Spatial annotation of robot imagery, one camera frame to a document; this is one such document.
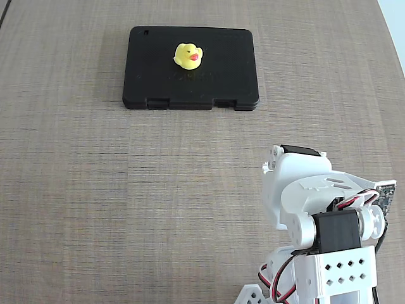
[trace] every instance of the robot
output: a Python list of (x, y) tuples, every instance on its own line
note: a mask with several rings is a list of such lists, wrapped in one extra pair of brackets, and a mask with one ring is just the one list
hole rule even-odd
[(395, 188), (395, 180), (332, 170), (325, 152), (273, 146), (263, 165), (262, 200), (291, 245), (259, 268), (270, 297), (248, 284), (235, 304), (378, 304), (376, 253)]

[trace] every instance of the black plastic case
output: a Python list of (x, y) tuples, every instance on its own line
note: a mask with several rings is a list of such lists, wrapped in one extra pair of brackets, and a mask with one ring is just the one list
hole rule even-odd
[[(202, 48), (201, 65), (184, 70), (173, 57), (180, 43)], [(254, 110), (259, 103), (252, 33), (209, 27), (134, 27), (123, 102), (128, 109)]]

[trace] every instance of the yellow rubber duck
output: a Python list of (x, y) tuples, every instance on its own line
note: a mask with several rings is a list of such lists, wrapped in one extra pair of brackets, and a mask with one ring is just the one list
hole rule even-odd
[(193, 70), (199, 67), (202, 57), (203, 51), (200, 47), (196, 47), (193, 43), (180, 43), (173, 59), (182, 68)]

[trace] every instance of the table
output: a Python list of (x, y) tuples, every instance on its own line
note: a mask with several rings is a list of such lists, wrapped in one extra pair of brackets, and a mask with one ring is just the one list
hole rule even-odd
[[(136, 25), (249, 29), (257, 110), (126, 110)], [(260, 199), (274, 143), (398, 180), (378, 289), (401, 301), (404, 96), (376, 1), (13, 0), (0, 30), (0, 302), (233, 303), (289, 242)]]

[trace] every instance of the orange beak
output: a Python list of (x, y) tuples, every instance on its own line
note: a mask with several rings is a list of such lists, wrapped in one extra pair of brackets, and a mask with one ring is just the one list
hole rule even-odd
[(191, 56), (190, 56), (190, 59), (191, 59), (192, 61), (196, 61), (196, 60), (198, 59), (198, 54), (193, 54), (193, 55), (191, 55)]

